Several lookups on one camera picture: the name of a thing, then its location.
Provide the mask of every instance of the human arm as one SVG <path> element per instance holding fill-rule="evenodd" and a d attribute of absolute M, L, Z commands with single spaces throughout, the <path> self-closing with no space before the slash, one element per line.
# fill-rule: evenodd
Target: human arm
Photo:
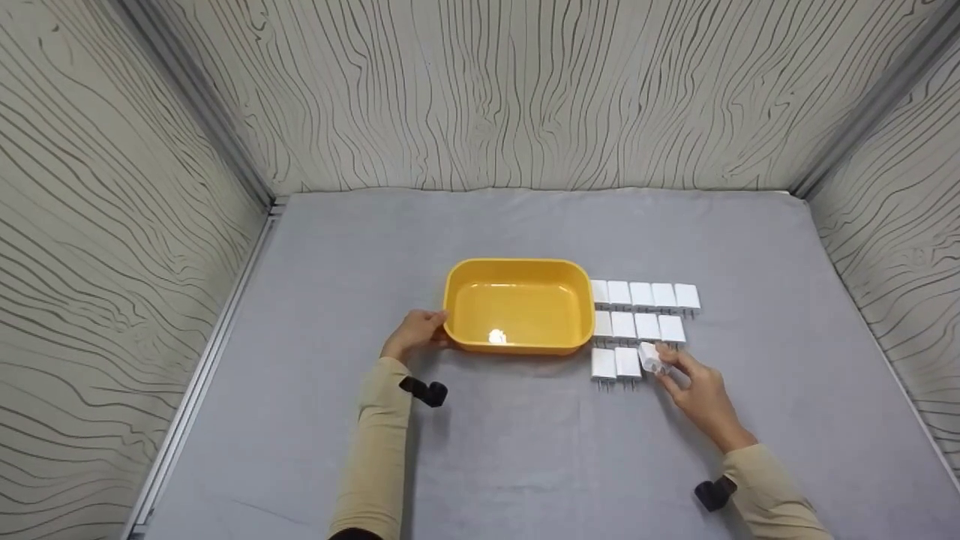
<path fill-rule="evenodd" d="M 407 428 L 413 397 L 400 389 L 409 354 L 443 342 L 443 311 L 414 309 L 387 338 L 364 380 L 356 431 L 330 521 L 336 540 L 397 540 L 403 515 Z"/>
<path fill-rule="evenodd" d="M 657 352 L 690 378 L 690 385 L 680 388 L 669 375 L 657 375 L 674 404 L 723 453 L 723 474 L 736 484 L 733 505 L 754 537 L 832 538 L 780 462 L 740 424 L 720 372 L 686 351 L 658 344 Z"/>

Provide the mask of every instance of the wood grain wallpaper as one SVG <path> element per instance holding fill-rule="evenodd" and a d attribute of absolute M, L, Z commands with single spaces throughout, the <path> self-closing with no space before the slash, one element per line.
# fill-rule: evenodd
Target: wood grain wallpaper
<path fill-rule="evenodd" d="M 938 4 L 156 3 L 280 195 L 786 189 Z"/>
<path fill-rule="evenodd" d="M 960 475 L 960 44 L 810 208 L 837 272 Z"/>
<path fill-rule="evenodd" d="M 0 10 L 0 537 L 119 533 L 264 215 L 103 2 Z"/>

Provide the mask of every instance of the gray tabletop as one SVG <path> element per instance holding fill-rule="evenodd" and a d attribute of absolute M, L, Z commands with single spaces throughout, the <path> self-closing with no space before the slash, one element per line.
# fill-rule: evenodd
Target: gray tabletop
<path fill-rule="evenodd" d="M 778 193 L 374 189 L 291 199 L 160 500 L 149 540 L 323 538 L 359 381 L 411 307 L 474 257 L 569 258 L 690 282 L 691 352 L 841 538 L 950 538 L 960 495 L 820 246 Z M 406 535 L 730 538 L 691 490 L 719 455 L 647 381 L 598 392 L 588 356 L 443 352 L 415 406 Z"/>

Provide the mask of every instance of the human hand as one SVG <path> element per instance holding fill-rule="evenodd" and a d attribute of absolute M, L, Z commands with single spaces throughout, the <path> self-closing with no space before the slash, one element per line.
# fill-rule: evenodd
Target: human hand
<path fill-rule="evenodd" d="M 726 454 L 756 444 L 756 437 L 740 425 L 719 371 L 698 362 L 687 351 L 674 351 L 663 343 L 657 344 L 657 353 L 661 361 L 684 372 L 690 385 L 680 388 L 668 374 L 657 375 L 657 380 L 673 403 L 720 452 Z"/>
<path fill-rule="evenodd" d="M 380 357 L 389 356 L 406 363 L 407 353 L 417 347 L 430 342 L 446 347 L 448 338 L 444 331 L 444 322 L 446 311 L 411 309 L 383 344 Z"/>

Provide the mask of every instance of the metal corner post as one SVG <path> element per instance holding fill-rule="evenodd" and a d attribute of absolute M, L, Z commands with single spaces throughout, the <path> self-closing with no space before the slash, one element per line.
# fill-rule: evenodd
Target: metal corner post
<path fill-rule="evenodd" d="M 960 36 L 960 1 L 946 0 L 927 19 L 905 51 L 894 59 L 843 125 L 812 160 L 813 165 L 790 185 L 790 193 L 809 199 L 844 160 L 872 134 L 904 96 Z"/>
<path fill-rule="evenodd" d="M 178 457 L 180 457 L 180 450 L 183 448 L 183 443 L 186 442 L 187 435 L 193 427 L 197 412 L 204 400 L 206 389 L 213 380 L 217 365 L 220 363 L 220 358 L 228 342 L 230 333 L 233 330 L 234 315 L 236 314 L 237 307 L 243 299 L 244 292 L 250 285 L 258 262 L 266 252 L 266 247 L 270 242 L 271 235 L 276 229 L 276 223 L 279 221 L 281 213 L 282 207 L 279 207 L 276 211 L 271 210 L 270 215 L 266 217 L 263 227 L 260 229 L 260 234 L 251 246 L 247 262 L 244 264 L 240 275 L 237 276 L 236 283 L 230 291 L 230 295 L 220 312 L 220 316 L 217 318 L 213 332 L 206 342 L 204 353 L 197 362 L 193 377 L 183 393 L 180 406 L 177 408 L 177 412 L 174 414 L 174 418 L 163 439 L 163 444 L 156 454 L 154 464 L 144 479 L 136 503 L 132 507 L 130 517 L 119 536 L 120 540 L 142 538 L 146 532 L 146 526 L 154 506 L 163 494 L 167 479 L 173 471 Z"/>
<path fill-rule="evenodd" d="M 219 92 L 207 80 L 203 68 L 178 38 L 163 11 L 154 0 L 109 0 L 109 4 L 179 96 L 237 182 L 261 207 L 269 209 L 275 199 L 270 185 L 258 172 L 250 152 L 236 133 Z"/>

